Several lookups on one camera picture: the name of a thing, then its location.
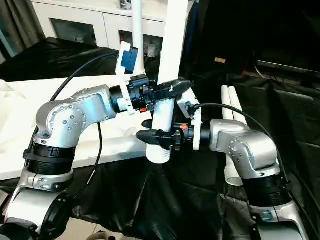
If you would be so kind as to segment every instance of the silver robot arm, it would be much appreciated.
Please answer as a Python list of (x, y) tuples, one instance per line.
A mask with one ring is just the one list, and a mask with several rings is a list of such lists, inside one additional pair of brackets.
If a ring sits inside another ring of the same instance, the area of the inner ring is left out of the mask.
[(27, 165), (11, 198), (5, 225), (0, 227), (0, 239), (13, 233), (22, 234), (10, 240), (58, 238), (65, 231), (73, 208), (73, 198), (65, 190), (73, 179), (72, 164), (84, 130), (113, 119), (128, 108), (151, 111), (156, 101), (182, 95), (190, 85), (187, 80), (156, 85), (147, 76), (139, 75), (126, 86), (129, 101), (120, 86), (101, 85), (44, 104), (36, 115), (39, 131), (34, 144), (23, 154)]
[(68, 99), (44, 104), (37, 112), (36, 144), (57, 148), (78, 145), (90, 125), (115, 118), (110, 90), (106, 85), (83, 89)]
[(308, 240), (298, 207), (282, 185), (274, 142), (235, 120), (211, 120), (210, 133), (210, 149), (229, 155), (242, 179), (256, 222), (253, 235), (261, 240)]

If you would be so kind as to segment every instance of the black cable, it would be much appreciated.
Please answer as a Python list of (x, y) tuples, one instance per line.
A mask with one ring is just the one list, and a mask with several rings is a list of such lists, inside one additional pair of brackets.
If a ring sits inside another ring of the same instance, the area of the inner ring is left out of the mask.
[(304, 215), (305, 218), (307, 219), (310, 227), (311, 227), (312, 230), (313, 230), (313, 233), (314, 233), (315, 237), (316, 237), (318, 240), (320, 240), (320, 237), (319, 237), (319, 235), (318, 235), (318, 231), (317, 231), (315, 225), (312, 223), (312, 220), (311, 220), (310, 217), (308, 216), (308, 214), (307, 214), (306, 210), (304, 209), (302, 203), (300, 202), (300, 200), (297, 198), (297, 196), (295, 195), (295, 193), (294, 193), (292, 190), (290, 191), (290, 195), (291, 195), (293, 201), (294, 201), (294, 202), (296, 203), (296, 205), (298, 206), (299, 210), (302, 211), (303, 215)]
[(101, 132), (101, 125), (100, 122), (97, 123), (98, 124), (98, 131), (99, 131), (99, 141), (100, 141), (100, 147), (99, 147), (99, 153), (98, 156), (96, 157), (96, 161), (95, 164), (93, 166), (93, 169), (91, 170), (91, 173), (89, 174), (87, 180), (85, 181), (84, 186), (80, 189), (80, 191), (73, 197), (73, 199), (77, 199), (83, 192), (84, 190), (87, 188), (87, 186), (89, 185), (89, 183), (91, 182), (92, 178), (94, 177), (97, 167), (98, 167), (98, 163), (101, 157), (101, 152), (102, 152), (102, 146), (103, 146), (103, 140), (102, 140), (102, 132)]
[[(80, 72), (82, 72), (84, 69), (86, 69), (88, 66), (90, 66), (92, 63), (94, 63), (95, 61), (99, 60), (99, 59), (103, 59), (106, 57), (115, 57), (117, 58), (118, 55), (117, 54), (113, 54), (113, 53), (106, 53), (100, 56), (95, 57), (94, 59), (91, 59), (90, 61), (86, 62), (85, 64), (83, 64), (80, 68), (78, 68), (74, 73), (72, 73), (62, 84), (61, 86), (58, 88), (58, 90), (54, 93), (54, 95), (51, 97), (50, 102), (56, 100), (57, 96), (61, 93), (61, 91), (68, 85), (68, 83)], [(34, 137), (37, 134), (37, 132), (39, 131), (38, 126), (35, 127), (30, 143), (29, 143), (29, 149), (31, 149), (34, 145)], [(26, 167), (29, 164), (29, 161), (25, 161), (24, 162), (24, 166)]]
[(282, 172), (282, 175), (283, 175), (283, 182), (284, 184), (288, 184), (289, 183), (289, 180), (288, 180), (288, 176), (287, 176), (287, 173), (286, 173), (286, 170), (285, 170), (285, 166), (284, 166), (284, 163), (283, 163), (283, 160), (281, 158), (281, 155), (280, 155), (280, 152), (279, 152), (279, 149), (277, 148), (277, 145), (274, 141), (274, 139), (272, 138), (271, 134), (268, 132), (267, 129), (264, 128), (264, 126), (261, 125), (261, 123), (259, 123), (257, 120), (255, 120), (252, 116), (250, 116), (249, 114), (233, 107), (233, 106), (229, 106), (229, 105), (225, 105), (225, 104), (220, 104), (220, 103), (202, 103), (202, 104), (196, 104), (193, 106), (193, 109), (194, 110), (197, 110), (201, 107), (216, 107), (216, 108), (225, 108), (225, 109), (229, 109), (229, 110), (232, 110), (238, 114), (241, 114), (243, 116), (245, 116), (246, 118), (252, 120), (256, 125), (259, 126), (259, 128), (274, 142), (275, 146), (276, 146), (276, 151), (277, 151), (277, 159), (279, 161), (279, 166), (280, 166), (280, 169), (281, 169), (281, 172)]

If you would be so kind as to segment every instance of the white pipe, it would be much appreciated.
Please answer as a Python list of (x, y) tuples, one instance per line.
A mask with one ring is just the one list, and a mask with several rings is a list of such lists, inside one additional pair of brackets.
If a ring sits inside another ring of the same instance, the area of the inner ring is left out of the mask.
[[(188, 2), (188, 0), (168, 0), (158, 84), (178, 79)], [(171, 130), (174, 105), (174, 99), (158, 101), (155, 104), (152, 129), (161, 129), (166, 132)], [(170, 150), (165, 150), (158, 145), (148, 144), (146, 147), (146, 157), (156, 164), (168, 162), (170, 154)]]
[[(230, 96), (231, 106), (242, 111), (242, 107), (234, 86), (229, 87), (229, 96)], [(247, 125), (247, 120), (245, 116), (233, 111), (233, 117), (234, 117), (234, 120), (242, 122)]]
[(142, 17), (142, 0), (132, 0), (133, 46), (139, 49), (133, 76), (146, 73), (144, 64), (144, 34), (142, 29)]
[[(221, 100), (222, 100), (222, 104), (231, 106), (229, 89), (228, 89), (228, 86), (226, 85), (221, 86)], [(223, 119), (225, 120), (234, 119), (233, 111), (226, 108), (222, 109), (222, 116), (223, 116)], [(225, 182), (232, 186), (242, 186), (243, 183), (236, 170), (235, 164), (228, 155), (225, 156), (225, 162), (226, 162), (226, 165), (224, 168)]]

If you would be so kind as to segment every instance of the white table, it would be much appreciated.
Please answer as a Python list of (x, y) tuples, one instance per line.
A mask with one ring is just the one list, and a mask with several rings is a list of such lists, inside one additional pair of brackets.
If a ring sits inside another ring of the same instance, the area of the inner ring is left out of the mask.
[[(23, 152), (28, 148), (36, 126), (35, 118), (41, 105), (48, 102), (65, 78), (4, 82), (0, 80), (0, 181), (18, 178), (24, 166)], [(83, 88), (119, 84), (115, 75), (75, 77), (57, 100), (70, 97)], [(129, 115), (119, 113), (116, 118), (102, 122), (103, 149), (100, 164), (146, 156), (146, 145), (135, 136), (144, 130), (141, 123), (151, 119), (149, 112)], [(99, 151), (96, 124), (87, 128), (76, 148), (73, 168), (95, 164)]]

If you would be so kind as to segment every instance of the black cloth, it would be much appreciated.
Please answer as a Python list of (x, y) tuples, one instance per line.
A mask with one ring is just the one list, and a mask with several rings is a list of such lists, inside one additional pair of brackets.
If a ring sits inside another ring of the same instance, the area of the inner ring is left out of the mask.
[[(0, 79), (68, 77), (85, 61), (108, 51), (49, 38), (0, 65)], [(83, 75), (112, 74), (112, 61), (101, 60)], [(155, 74), (159, 64), (148, 61), (147, 72)], [(201, 103), (220, 103), (221, 85), (235, 86), (243, 110), (270, 131), (283, 160), (298, 171), (320, 202), (318, 90), (241, 75), (205, 72), (189, 77)], [(207, 123), (221, 118), (222, 111), (203, 108), (202, 115)], [(249, 120), (248, 125), (257, 129)], [(249, 228), (254, 222), (247, 210), (247, 197), (242, 188), (225, 184), (225, 161), (223, 154), (201, 146), (199, 152), (184, 149), (173, 153), (171, 160), (162, 165), (145, 157), (99, 165), (90, 186), (75, 203), (73, 217), (144, 240), (250, 239)], [(71, 194), (78, 192), (91, 169), (75, 169)], [(289, 178), (317, 225), (310, 198), (290, 172)], [(17, 182), (6, 180), (0, 186), (10, 192)]]

